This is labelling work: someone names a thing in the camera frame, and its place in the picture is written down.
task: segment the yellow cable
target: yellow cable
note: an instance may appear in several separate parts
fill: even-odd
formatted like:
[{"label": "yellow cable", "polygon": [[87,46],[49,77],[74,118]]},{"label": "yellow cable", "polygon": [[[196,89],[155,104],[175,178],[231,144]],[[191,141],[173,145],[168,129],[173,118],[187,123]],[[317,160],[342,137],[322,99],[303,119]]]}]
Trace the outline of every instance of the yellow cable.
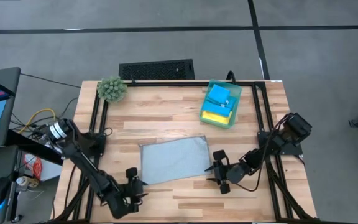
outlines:
[{"label": "yellow cable", "polygon": [[35,118],[35,116],[36,116],[37,114],[41,113],[41,112],[44,112],[44,111],[50,111],[50,112],[52,112],[52,114],[53,114],[53,120],[56,121],[56,115],[55,115],[55,112],[54,112],[53,109],[45,108],[45,109],[42,109],[42,110],[38,110],[37,112],[35,112],[35,113],[31,116],[31,118],[30,118],[30,120],[27,122],[27,124],[26,124],[18,133],[21,134],[26,128],[28,128],[29,124],[30,124],[31,121]]}]

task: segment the green succulent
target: green succulent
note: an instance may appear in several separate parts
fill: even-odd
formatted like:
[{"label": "green succulent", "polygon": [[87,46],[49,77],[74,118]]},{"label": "green succulent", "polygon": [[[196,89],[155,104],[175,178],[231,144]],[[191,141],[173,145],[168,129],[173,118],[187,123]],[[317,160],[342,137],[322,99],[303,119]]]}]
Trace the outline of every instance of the green succulent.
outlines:
[{"label": "green succulent", "polygon": [[120,78],[110,77],[102,79],[98,86],[99,98],[104,98],[107,102],[118,102],[122,100],[127,92],[127,85]]}]

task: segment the gray concrete floor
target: gray concrete floor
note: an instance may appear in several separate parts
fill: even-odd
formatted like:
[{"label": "gray concrete floor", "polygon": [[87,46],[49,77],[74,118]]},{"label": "gray concrete floor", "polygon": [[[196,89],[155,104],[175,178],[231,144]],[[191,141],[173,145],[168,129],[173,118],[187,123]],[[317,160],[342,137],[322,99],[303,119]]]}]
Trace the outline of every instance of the gray concrete floor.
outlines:
[{"label": "gray concrete floor", "polygon": [[[358,25],[358,1],[257,0],[255,8],[261,26]],[[0,29],[213,25],[251,25],[247,1],[0,1]],[[347,123],[358,115],[358,30],[264,31],[262,40],[271,79],[284,81],[291,109],[313,125],[303,149],[318,216],[358,223],[358,129]],[[0,35],[0,68],[74,85],[117,75],[120,63],[181,58],[193,59],[199,79],[228,70],[262,78],[252,31]],[[21,77],[14,112],[23,121],[41,108],[61,113],[77,95]],[[23,223],[49,217],[56,185],[44,183],[40,198],[19,204]]]}]

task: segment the gray cloth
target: gray cloth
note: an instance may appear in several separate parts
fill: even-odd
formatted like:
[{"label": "gray cloth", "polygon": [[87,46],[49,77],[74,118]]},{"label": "gray cloth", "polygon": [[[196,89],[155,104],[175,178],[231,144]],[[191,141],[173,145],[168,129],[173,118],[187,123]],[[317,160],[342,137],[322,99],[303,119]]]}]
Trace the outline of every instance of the gray cloth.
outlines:
[{"label": "gray cloth", "polygon": [[147,184],[210,174],[204,171],[211,166],[205,136],[140,145],[140,153],[142,181]]}]

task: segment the yellow sponge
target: yellow sponge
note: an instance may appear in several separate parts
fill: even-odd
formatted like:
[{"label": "yellow sponge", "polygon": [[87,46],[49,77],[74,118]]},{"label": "yellow sponge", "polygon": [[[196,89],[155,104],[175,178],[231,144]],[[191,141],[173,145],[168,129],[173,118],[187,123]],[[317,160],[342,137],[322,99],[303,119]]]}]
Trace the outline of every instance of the yellow sponge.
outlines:
[{"label": "yellow sponge", "polygon": [[231,118],[232,111],[230,111],[230,114],[228,117],[224,117],[218,114],[211,113],[209,111],[203,111],[203,114],[201,115],[202,118],[210,119],[211,121],[219,122],[222,124],[229,124],[230,118]]}]

